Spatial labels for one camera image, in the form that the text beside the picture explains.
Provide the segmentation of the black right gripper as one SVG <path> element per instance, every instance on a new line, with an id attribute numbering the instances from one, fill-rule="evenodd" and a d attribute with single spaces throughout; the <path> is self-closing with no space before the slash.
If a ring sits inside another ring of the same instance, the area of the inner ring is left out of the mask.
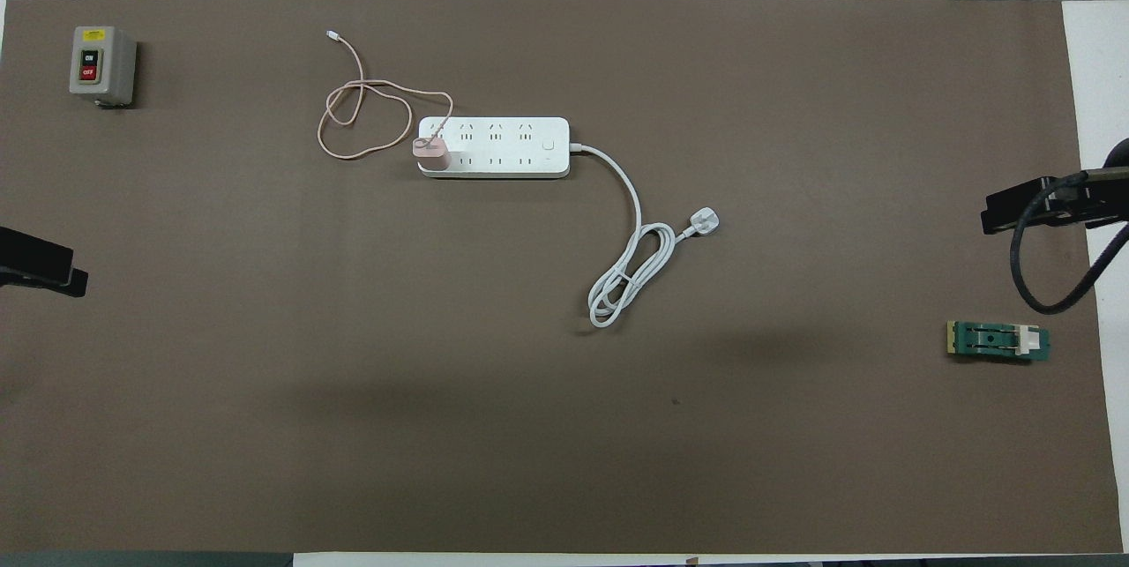
<path id="1" fill-rule="evenodd" d="M 1128 169 L 1097 168 L 1061 178 L 1029 180 L 984 197 L 981 229 L 984 235 L 999 234 L 1016 226 L 1029 202 L 1050 185 L 1047 200 L 1051 204 L 1045 225 L 1064 227 L 1073 224 L 1097 228 L 1128 221 Z"/>

